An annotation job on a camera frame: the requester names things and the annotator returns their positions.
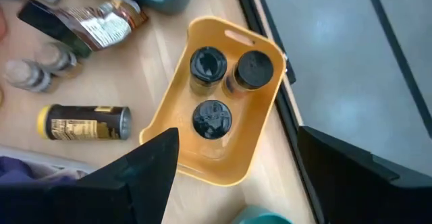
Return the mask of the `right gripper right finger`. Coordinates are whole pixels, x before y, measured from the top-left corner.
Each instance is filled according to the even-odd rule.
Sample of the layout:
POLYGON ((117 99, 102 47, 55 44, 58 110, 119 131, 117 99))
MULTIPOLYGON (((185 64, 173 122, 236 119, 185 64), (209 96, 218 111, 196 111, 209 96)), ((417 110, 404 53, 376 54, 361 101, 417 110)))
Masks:
POLYGON ((431 178, 301 126, 300 170, 319 223, 430 223, 431 178))

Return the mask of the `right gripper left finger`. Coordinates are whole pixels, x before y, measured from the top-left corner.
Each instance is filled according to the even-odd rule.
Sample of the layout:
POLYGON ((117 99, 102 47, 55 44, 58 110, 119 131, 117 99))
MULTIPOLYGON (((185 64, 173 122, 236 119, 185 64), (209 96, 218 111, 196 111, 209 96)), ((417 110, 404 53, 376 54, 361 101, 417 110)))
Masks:
POLYGON ((74 181, 1 184, 2 223, 160 223, 179 155, 169 128, 74 181))

